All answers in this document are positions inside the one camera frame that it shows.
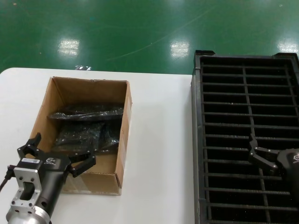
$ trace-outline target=white table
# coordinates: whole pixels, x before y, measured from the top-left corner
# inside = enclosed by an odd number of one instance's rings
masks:
[[[128,80],[132,117],[121,196],[62,194],[53,224],[193,224],[191,76],[11,68],[0,74],[0,181],[19,161],[49,78]],[[0,193],[0,223],[17,191]]]

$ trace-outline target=cardboard box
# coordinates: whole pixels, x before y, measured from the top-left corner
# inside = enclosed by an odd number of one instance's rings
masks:
[[[128,81],[86,80],[53,77],[33,127],[31,138],[40,132],[39,148],[49,152],[57,137],[60,122],[47,118],[60,107],[80,103],[123,103],[118,154],[97,155],[96,165],[82,175],[67,178],[64,193],[120,195],[126,162],[132,99]]]

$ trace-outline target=black plastic tray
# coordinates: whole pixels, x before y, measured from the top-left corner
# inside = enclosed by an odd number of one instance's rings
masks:
[[[299,147],[298,57],[196,51],[192,77],[195,223],[299,223],[280,176],[248,162],[248,136]]]

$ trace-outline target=green floor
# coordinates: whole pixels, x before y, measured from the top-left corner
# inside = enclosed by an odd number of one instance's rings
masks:
[[[0,72],[191,74],[196,49],[298,52],[298,11],[298,0],[0,0]]]

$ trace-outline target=cable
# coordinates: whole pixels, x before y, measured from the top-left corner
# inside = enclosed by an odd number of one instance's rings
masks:
[[[5,186],[5,184],[8,182],[8,179],[4,179],[2,184],[0,185],[0,192],[2,191],[3,187]]]
[[[5,179],[3,180],[2,184],[0,185],[0,192],[2,191],[2,189],[4,188],[5,184],[12,178],[15,177],[14,175],[14,168],[15,166],[13,165],[9,165],[7,167],[7,172],[5,175]]]

